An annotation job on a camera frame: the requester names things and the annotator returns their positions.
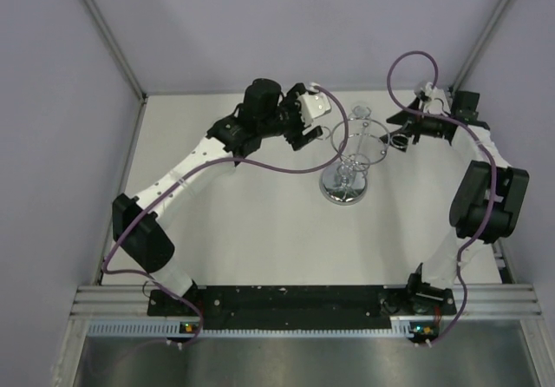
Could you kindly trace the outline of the clear wine glass two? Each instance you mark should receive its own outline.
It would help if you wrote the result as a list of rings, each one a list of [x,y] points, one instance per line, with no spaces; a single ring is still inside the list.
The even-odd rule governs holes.
[[[349,118],[352,121],[371,122],[372,109],[367,102],[355,102],[351,107]]]

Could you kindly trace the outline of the clear wine glass three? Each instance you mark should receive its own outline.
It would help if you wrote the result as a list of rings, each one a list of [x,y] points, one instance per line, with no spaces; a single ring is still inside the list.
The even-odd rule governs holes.
[[[402,153],[408,151],[409,144],[411,142],[411,135],[404,132],[394,132],[389,135],[389,146]]]

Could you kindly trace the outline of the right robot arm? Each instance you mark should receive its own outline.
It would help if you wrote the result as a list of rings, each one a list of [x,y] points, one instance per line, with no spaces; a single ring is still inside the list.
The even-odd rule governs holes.
[[[401,151],[423,136],[445,140],[467,162],[448,212],[451,231],[408,277],[401,302],[413,314],[453,314],[454,283],[480,246],[510,236],[519,219],[530,175],[513,167],[493,142],[489,125],[479,118],[480,94],[458,92],[450,109],[431,114],[436,101],[431,85],[418,90],[406,108],[387,122],[397,127],[390,143]]]

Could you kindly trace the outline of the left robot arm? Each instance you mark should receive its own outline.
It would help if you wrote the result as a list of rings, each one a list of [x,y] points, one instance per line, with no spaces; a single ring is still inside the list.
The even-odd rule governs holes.
[[[330,111],[329,99],[315,87],[297,83],[283,92],[273,80],[256,79],[243,100],[214,122],[184,160],[136,195],[122,193],[115,198],[114,242],[138,264],[140,272],[169,290],[166,303],[176,313],[191,312],[197,295],[167,235],[174,215],[213,180],[258,151],[264,139],[284,137],[295,151],[308,145],[323,133],[315,120]]]

